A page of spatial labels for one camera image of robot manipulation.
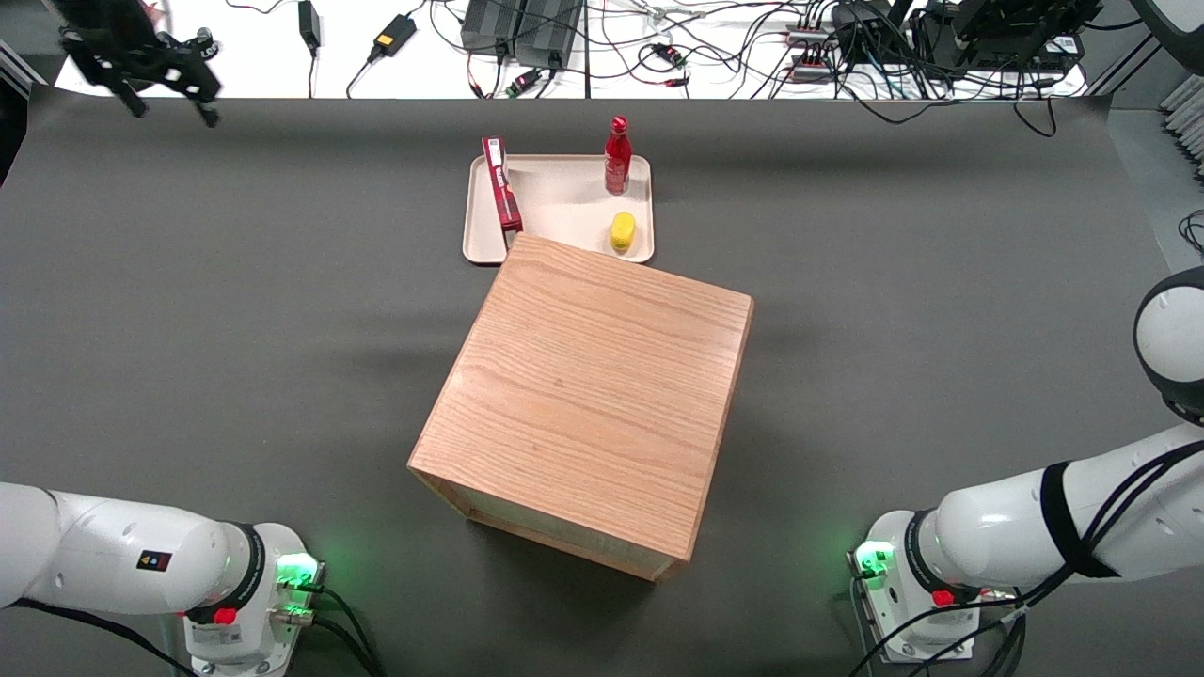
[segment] red box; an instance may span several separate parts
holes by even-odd
[[[514,236],[523,232],[523,214],[519,213],[510,182],[506,178],[506,142],[501,136],[486,136],[480,140],[480,147],[489,163],[489,181],[494,187],[497,219],[502,223],[502,236],[506,239],[506,249],[509,251]]]

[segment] red button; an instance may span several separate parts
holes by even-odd
[[[952,606],[954,601],[954,594],[949,590],[937,590],[932,594],[932,604],[939,607]]]
[[[213,612],[213,623],[218,625],[230,625],[234,623],[234,618],[238,616],[237,610],[232,608],[219,608]]]

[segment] white table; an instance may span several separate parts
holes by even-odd
[[[254,4],[262,8],[271,7],[268,0],[231,0],[235,4]],[[698,39],[710,42],[727,52],[737,52],[744,42],[749,27],[768,8],[738,7],[725,8],[730,2],[698,2],[689,6],[671,0],[650,0],[653,6],[672,7],[684,11],[713,12],[703,17],[689,17],[684,13],[671,14],[668,19],[656,22],[656,28],[649,23],[647,13],[633,12],[639,7],[637,0],[589,0],[589,33],[591,41],[614,42],[642,40],[620,48],[608,45],[590,45],[590,72],[592,96],[596,99],[662,99],[686,98],[685,88],[665,88],[645,84],[632,76],[601,77],[621,73],[627,64],[635,64],[643,45],[665,42],[663,35],[654,30],[667,29],[674,45],[689,48],[700,45],[684,28]],[[347,84],[364,65],[371,48],[372,39],[396,14],[413,11],[418,33],[406,43],[394,58],[383,59],[372,66],[353,90],[358,99],[471,99],[472,92],[467,84],[466,69],[471,67],[477,82],[488,92],[494,83],[496,59],[482,54],[471,59],[462,52],[448,45],[448,40],[460,43],[460,24],[453,12],[464,16],[468,0],[449,0],[448,2],[427,1],[417,8],[419,0],[315,0],[314,6],[321,16],[323,47],[315,71],[317,98],[343,98]],[[309,53],[297,34],[296,0],[284,0],[272,13],[264,16],[252,10],[226,6],[223,0],[170,0],[169,8],[173,23],[173,35],[185,40],[195,35],[196,29],[206,27],[213,31],[222,43],[222,53],[209,66],[222,81],[222,98],[305,98],[307,95],[306,77],[309,71]],[[821,13],[830,14],[831,4],[826,2]],[[674,20],[687,20],[683,27],[671,28]],[[771,17],[756,33],[756,42],[746,57],[752,71],[733,73],[724,64],[715,63],[695,54],[689,60],[690,86],[689,96],[695,99],[748,99],[754,94],[759,99],[769,96],[775,89],[766,82],[765,75],[781,67],[785,63],[786,42],[784,35],[787,24],[797,20],[797,11],[783,7]],[[573,54],[569,59],[571,71],[583,71],[585,67],[585,40],[577,36]],[[657,66],[665,66],[655,57],[650,59]],[[517,61],[509,60],[503,67],[498,93],[518,75],[527,71]],[[887,86],[881,73],[869,66],[857,66],[860,75],[849,77],[844,83],[848,89],[838,92],[832,83],[789,84],[780,89],[779,99],[850,99],[849,90],[861,99],[919,99],[917,84],[911,77],[892,77],[893,84]],[[659,75],[651,71],[637,73],[643,80],[663,81],[679,75]],[[978,73],[992,82],[1015,83],[1015,73],[995,75]],[[582,72],[557,73],[544,98],[582,99],[585,94],[585,77]],[[64,65],[57,87],[88,94],[106,95],[102,87],[93,87],[84,82],[75,65],[67,60]],[[1041,95],[1070,96],[1086,89],[1081,69],[1074,69],[1058,84],[1043,89]],[[949,96],[943,84],[934,86],[942,96]],[[991,98],[1001,93],[1014,96],[1014,89],[984,87],[980,83],[962,82],[955,88],[952,98]],[[143,93],[144,96],[176,96],[166,88],[155,86]],[[525,95],[535,96],[535,92]],[[1037,92],[1027,89],[1026,96],[1035,98]]]

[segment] green indicator light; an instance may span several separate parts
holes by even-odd
[[[318,576],[318,560],[308,553],[281,555],[276,560],[276,582],[294,585],[313,583]]]
[[[866,541],[852,554],[861,566],[861,573],[875,578],[886,573],[895,561],[895,546],[885,541]]]

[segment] wooden crate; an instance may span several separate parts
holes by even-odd
[[[662,579],[694,552],[751,316],[521,235],[408,467],[470,519]]]

